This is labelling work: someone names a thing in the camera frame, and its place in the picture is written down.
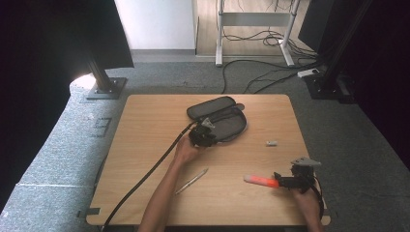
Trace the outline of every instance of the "small white object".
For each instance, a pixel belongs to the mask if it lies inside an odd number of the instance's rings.
[[[277,141],[266,141],[266,146],[275,147],[275,146],[278,146],[278,142]]]
[[[317,69],[311,69],[311,70],[306,70],[306,71],[300,71],[300,72],[298,72],[298,76],[300,77],[300,78],[302,78],[302,77],[305,77],[305,76],[308,76],[308,75],[313,75],[313,74],[318,74],[319,73],[319,70],[317,70]]]

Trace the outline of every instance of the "pen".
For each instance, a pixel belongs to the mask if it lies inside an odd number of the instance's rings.
[[[185,190],[186,188],[188,188],[190,185],[192,185],[195,181],[199,180],[199,178],[201,178],[203,175],[205,175],[205,173],[208,171],[208,168],[203,169],[201,172],[199,172],[198,175],[196,175],[195,177],[193,177],[190,181],[188,181],[186,184],[184,184],[181,188],[179,188],[177,191],[175,191],[175,195],[181,193],[183,190]]]

